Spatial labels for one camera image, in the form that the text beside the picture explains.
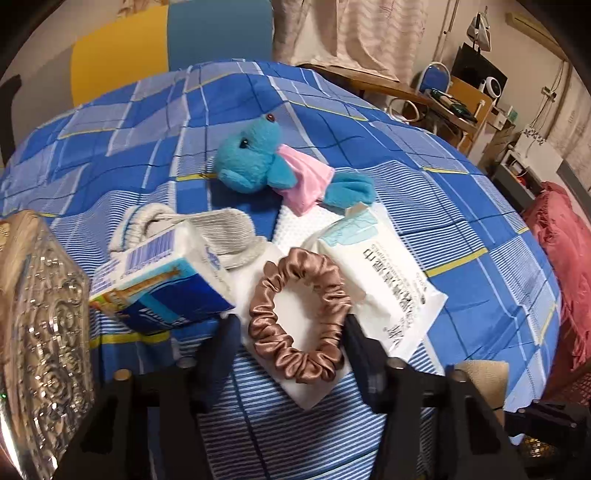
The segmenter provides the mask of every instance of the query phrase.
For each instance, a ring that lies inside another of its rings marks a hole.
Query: plush toy
[[[303,215],[318,201],[346,209],[375,201],[374,184],[367,175],[335,172],[305,153],[281,144],[281,128],[268,113],[217,149],[214,169],[232,190],[255,193],[269,185],[285,203]]]

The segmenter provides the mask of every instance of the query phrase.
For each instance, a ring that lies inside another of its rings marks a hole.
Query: wall outlet
[[[548,97],[551,102],[556,101],[556,92],[552,92],[548,87],[542,88],[542,95]]]

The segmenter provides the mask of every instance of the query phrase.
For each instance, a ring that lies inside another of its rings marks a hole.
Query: wet wipes package
[[[409,360],[447,296],[428,281],[385,208],[362,205],[313,235],[304,248],[340,267],[365,335],[379,340],[390,356]]]

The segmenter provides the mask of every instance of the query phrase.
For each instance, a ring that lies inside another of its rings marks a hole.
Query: yellow wall panel
[[[72,52],[74,105],[168,71],[168,7],[117,20],[81,38]]]

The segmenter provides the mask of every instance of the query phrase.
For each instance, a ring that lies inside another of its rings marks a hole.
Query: white speaker
[[[501,96],[501,93],[503,93],[501,89],[501,84],[494,77],[487,77],[486,80],[482,80],[482,83],[480,83],[479,90],[487,94],[494,100],[499,98]]]

